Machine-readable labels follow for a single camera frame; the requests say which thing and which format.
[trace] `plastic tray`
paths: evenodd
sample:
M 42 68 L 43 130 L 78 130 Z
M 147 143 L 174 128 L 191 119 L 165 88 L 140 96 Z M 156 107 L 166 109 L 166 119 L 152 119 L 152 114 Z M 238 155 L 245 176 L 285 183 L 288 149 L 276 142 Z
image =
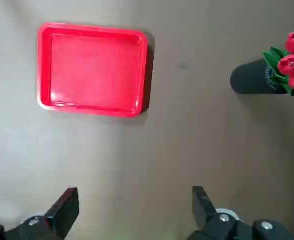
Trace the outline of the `plastic tray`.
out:
M 46 110 L 135 117 L 148 41 L 136 30 L 45 23 L 38 32 L 37 100 Z

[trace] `black vase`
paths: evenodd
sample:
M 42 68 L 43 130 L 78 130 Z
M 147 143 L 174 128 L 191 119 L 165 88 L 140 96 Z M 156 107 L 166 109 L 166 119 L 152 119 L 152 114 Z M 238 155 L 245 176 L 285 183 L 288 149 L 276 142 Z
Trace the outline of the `black vase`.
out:
M 239 94 L 286 94 L 281 85 L 271 83 L 271 69 L 264 59 L 237 67 L 231 74 L 230 85 Z

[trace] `flower bouquet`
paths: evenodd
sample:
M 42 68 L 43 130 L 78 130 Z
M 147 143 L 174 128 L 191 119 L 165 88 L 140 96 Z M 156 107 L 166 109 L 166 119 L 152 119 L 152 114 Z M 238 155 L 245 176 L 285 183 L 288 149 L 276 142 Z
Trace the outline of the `flower bouquet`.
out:
M 294 32 L 289 34 L 286 50 L 271 47 L 264 59 L 239 66 L 230 78 L 231 87 L 240 94 L 290 94 L 294 96 Z

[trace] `metal screw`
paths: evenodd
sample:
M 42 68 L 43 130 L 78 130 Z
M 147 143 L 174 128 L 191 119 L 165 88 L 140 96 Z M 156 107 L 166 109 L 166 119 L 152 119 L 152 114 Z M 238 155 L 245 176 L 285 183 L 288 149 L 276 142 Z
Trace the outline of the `metal screw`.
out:
M 227 223 L 230 221 L 230 217 L 227 214 L 220 215 L 220 220 L 222 220 L 224 223 Z
M 266 230 L 272 230 L 273 229 L 273 225 L 267 221 L 263 221 L 261 223 L 261 226 L 266 229 Z
M 39 222 L 39 220 L 33 219 L 29 222 L 29 226 L 33 226 L 33 225 L 37 224 L 38 222 Z

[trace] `beige table surface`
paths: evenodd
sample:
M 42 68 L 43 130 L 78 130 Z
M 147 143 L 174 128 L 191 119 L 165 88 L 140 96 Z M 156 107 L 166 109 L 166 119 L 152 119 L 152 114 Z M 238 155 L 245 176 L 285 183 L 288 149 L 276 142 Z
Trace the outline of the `beige table surface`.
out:
M 35 101 L 43 22 L 143 29 L 155 39 L 149 111 L 50 112 Z M 237 96 L 232 70 L 282 46 L 294 0 L 0 0 L 0 223 L 77 186 L 68 240 L 183 240 L 191 187 L 249 224 L 294 232 L 294 97 Z

